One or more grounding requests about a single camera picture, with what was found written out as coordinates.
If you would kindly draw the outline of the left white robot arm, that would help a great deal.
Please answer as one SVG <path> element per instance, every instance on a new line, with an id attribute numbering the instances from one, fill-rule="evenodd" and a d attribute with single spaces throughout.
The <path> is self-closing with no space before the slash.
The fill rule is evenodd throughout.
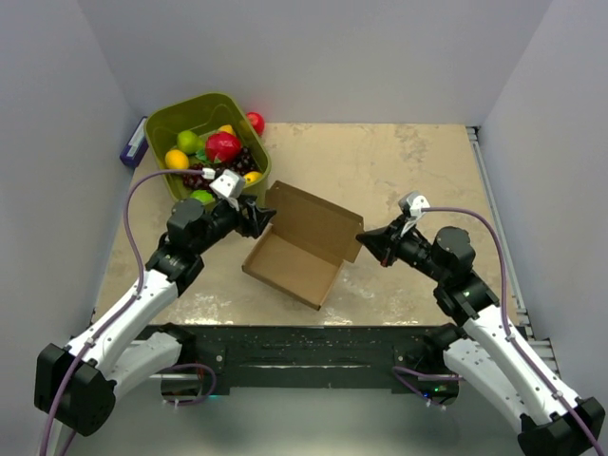
<path id="1" fill-rule="evenodd" d="M 38 355 L 34 405 L 89 436 L 105 423 L 119 396 L 154 371 L 190 371 L 197 350 L 161 332 L 135 351 L 127 348 L 146 325 L 177 300 L 201 273 L 202 254 L 232 232 L 259 238 L 276 210 L 254 196 L 221 200 L 212 211 L 196 199 L 176 203 L 157 250 L 133 287 L 95 324 L 65 346 Z"/>

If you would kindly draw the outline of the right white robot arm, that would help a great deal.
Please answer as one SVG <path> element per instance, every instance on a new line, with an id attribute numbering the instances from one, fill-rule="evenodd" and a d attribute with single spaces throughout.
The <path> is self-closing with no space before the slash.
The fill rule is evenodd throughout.
<path id="1" fill-rule="evenodd" d="M 581 455 L 597 444 L 603 406 L 560 380 L 504 315 L 473 270 L 467 231 L 444 227 L 428 242 L 392 224 L 356 238 L 382 266 L 401 260 L 436 281 L 433 295 L 452 321 L 427 337 L 426 367 L 450 370 L 477 390 L 514 427 L 524 454 Z"/>

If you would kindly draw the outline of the brown cardboard box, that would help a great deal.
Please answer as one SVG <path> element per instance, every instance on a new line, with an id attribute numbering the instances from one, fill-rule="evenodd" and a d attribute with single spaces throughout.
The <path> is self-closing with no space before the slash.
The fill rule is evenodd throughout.
<path id="1" fill-rule="evenodd" d="M 343 263 L 355 262 L 364 220 L 280 180 L 267 190 L 265 202 L 276 214 L 242 271 L 318 311 Z"/>

